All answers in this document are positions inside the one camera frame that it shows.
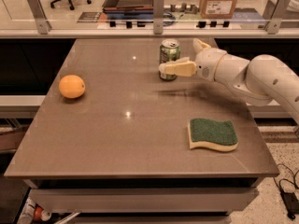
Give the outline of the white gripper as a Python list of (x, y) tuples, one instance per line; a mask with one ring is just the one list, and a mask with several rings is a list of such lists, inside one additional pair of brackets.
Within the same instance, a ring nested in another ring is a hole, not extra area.
[(161, 63), (158, 67), (160, 74), (165, 76), (191, 77), (196, 72), (205, 80), (213, 81), (216, 68), (224, 55), (225, 50), (212, 48), (207, 43), (195, 38), (192, 42), (194, 52), (197, 54), (195, 62), (189, 57), (183, 57), (176, 61)]

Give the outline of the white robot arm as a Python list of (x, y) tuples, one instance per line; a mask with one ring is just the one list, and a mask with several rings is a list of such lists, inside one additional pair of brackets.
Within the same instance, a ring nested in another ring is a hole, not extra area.
[(159, 65), (159, 71), (179, 77), (199, 76), (225, 86), (246, 103), (264, 106), (278, 102), (299, 123), (299, 76), (280, 59), (258, 55), (252, 60), (229, 54), (195, 39), (195, 59), (183, 57)]

